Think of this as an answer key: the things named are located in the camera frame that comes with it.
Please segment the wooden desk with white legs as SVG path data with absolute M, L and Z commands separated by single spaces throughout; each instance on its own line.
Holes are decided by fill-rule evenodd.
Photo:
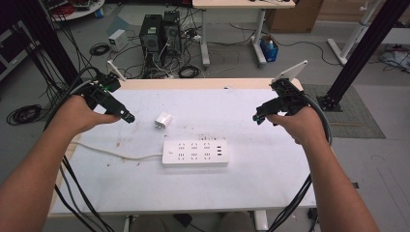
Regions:
M 207 43 L 207 11 L 209 9 L 257 9 L 259 11 L 257 25 L 251 40 L 252 48 L 257 58 L 258 67 L 267 64 L 267 60 L 260 48 L 261 32 L 265 13 L 268 10 L 292 9 L 296 6 L 293 0 L 191 0 L 192 6 L 201 12 L 201 38 L 200 50 L 202 65 L 207 69 L 210 64 L 210 56 Z

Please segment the grey floor mat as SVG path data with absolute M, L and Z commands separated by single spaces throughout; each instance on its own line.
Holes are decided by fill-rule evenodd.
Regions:
M 330 122 L 333 137 L 385 139 L 362 98 L 350 86 L 339 102 L 339 107 L 324 111 Z

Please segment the white stand leg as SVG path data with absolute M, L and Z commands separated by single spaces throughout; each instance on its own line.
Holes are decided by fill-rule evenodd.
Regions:
M 347 54 L 352 49 L 353 45 L 360 40 L 360 37 L 364 33 L 371 16 L 374 14 L 381 1 L 382 0 L 365 1 L 365 3 L 360 8 L 360 10 L 364 11 L 365 13 L 356 25 L 353 33 L 350 35 L 346 45 L 343 48 L 339 48 L 337 46 L 337 43 L 333 39 L 327 40 L 329 47 L 332 49 L 334 55 L 342 66 L 347 63 Z

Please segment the black metal post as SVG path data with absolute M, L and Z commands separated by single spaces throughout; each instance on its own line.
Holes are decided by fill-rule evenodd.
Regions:
M 64 80 L 73 85 L 79 81 L 78 71 L 51 26 L 47 13 L 39 0 L 14 0 L 23 23 L 34 33 Z
M 330 90 L 325 96 L 318 97 L 322 110 L 340 111 L 339 103 L 343 95 L 409 6 L 410 0 L 386 0 Z

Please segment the white power strip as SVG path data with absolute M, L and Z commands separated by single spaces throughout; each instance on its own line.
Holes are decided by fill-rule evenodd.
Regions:
M 161 162 L 165 167 L 227 166 L 228 144 L 225 140 L 165 141 Z

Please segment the person's left hand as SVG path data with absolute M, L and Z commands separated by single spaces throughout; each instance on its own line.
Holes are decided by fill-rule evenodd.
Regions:
M 72 96 L 58 109 L 45 132 L 73 138 L 95 126 L 119 120 L 118 116 L 94 112 L 81 96 Z

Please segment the person's right hand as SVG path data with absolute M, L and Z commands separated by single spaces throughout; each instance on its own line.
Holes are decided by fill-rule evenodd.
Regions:
M 327 143 L 322 122 L 318 114 L 309 106 L 303 107 L 292 116 L 268 115 L 267 119 L 275 125 L 285 128 L 300 145 L 312 145 L 315 142 Z

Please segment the round white table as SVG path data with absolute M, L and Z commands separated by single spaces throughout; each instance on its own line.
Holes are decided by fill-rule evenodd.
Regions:
M 53 21 L 66 21 L 98 12 L 105 0 L 41 0 Z

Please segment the white charger plug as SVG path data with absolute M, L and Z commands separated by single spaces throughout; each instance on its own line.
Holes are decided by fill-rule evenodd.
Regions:
M 155 127 L 159 129 L 166 129 L 172 121 L 172 115 L 162 112 L 155 120 Z

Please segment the white table leg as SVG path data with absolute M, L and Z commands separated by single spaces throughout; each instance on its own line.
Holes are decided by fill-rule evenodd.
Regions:
M 266 232 L 269 229 L 267 213 L 265 210 L 253 212 L 255 228 L 257 231 Z

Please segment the small white box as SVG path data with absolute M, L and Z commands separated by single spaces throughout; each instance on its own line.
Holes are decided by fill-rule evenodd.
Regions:
M 108 38 L 111 49 L 115 52 L 123 49 L 128 43 L 127 33 L 123 29 L 118 29 Z

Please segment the brown cardboard box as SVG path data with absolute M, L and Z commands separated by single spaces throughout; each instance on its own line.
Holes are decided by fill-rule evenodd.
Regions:
M 272 33 L 310 33 L 324 0 L 294 0 L 292 9 L 269 10 L 266 25 Z

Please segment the black computer tower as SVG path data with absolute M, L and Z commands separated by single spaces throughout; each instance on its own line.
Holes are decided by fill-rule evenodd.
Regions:
M 162 16 L 160 14 L 147 14 L 144 16 L 139 39 L 144 56 L 154 61 L 158 66 L 164 62 L 164 43 Z
M 178 55 L 181 48 L 180 12 L 166 11 L 163 16 L 164 32 L 167 38 L 169 55 Z

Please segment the blue box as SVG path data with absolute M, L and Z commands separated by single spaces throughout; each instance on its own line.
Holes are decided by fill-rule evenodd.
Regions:
M 263 36 L 260 47 L 267 62 L 275 62 L 278 57 L 278 45 L 272 36 Z

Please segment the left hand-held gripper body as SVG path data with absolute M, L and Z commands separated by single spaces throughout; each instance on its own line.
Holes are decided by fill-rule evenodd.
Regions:
M 130 112 L 126 107 L 112 96 L 112 93 L 121 87 L 120 82 L 127 79 L 113 64 L 112 60 L 107 61 L 107 70 L 108 74 L 99 72 L 94 80 L 88 81 L 81 86 L 80 95 L 84 97 L 91 109 L 100 105 L 105 109 L 106 114 L 129 117 Z

